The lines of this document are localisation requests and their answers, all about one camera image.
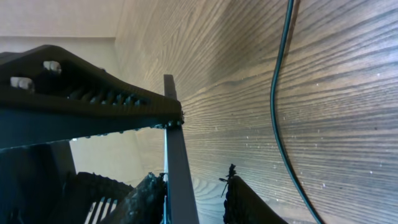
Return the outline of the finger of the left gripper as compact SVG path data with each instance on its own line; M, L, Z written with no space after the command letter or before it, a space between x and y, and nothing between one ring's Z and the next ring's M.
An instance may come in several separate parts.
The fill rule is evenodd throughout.
M161 223L167 188L148 173L136 186L94 173L67 172L48 223Z

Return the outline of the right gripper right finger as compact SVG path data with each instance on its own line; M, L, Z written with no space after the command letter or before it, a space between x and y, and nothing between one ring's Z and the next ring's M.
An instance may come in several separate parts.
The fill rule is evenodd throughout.
M223 221L227 224L287 224L265 201L236 175L235 165L231 164L228 175L220 181L226 182L224 191Z

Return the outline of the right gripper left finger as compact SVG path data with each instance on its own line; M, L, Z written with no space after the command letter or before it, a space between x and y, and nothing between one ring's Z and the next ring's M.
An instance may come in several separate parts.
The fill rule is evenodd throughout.
M56 45L1 54L1 147L183 123L178 100L130 85Z

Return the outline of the blue Samsung Galaxy smartphone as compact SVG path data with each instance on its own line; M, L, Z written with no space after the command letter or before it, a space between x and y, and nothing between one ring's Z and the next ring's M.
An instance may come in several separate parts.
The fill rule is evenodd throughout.
M199 224L192 177L183 135L183 112L165 130L164 180L167 195L164 203L164 223Z

